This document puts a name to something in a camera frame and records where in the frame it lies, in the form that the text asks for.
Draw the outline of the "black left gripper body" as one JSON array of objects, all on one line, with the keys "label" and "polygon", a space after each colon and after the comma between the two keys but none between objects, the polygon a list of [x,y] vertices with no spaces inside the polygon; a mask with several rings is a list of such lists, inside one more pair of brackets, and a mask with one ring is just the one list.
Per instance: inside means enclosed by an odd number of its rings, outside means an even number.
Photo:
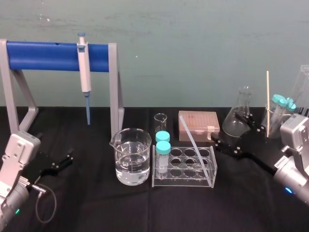
[{"label": "black left gripper body", "polygon": [[31,185],[36,184],[39,179],[44,176],[57,176],[57,165],[58,162],[55,159],[40,151],[23,169],[23,177],[26,178]]}]

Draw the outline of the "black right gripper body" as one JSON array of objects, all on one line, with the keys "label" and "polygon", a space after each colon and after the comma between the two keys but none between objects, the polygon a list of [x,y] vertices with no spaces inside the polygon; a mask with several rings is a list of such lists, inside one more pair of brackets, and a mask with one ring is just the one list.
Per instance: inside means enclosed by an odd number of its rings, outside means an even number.
[{"label": "black right gripper body", "polygon": [[240,147],[241,158],[253,160],[270,174],[276,173],[278,168],[275,167],[275,163],[285,155],[281,151],[284,147],[281,138],[269,139],[262,130],[250,130],[244,133],[236,145]]}]

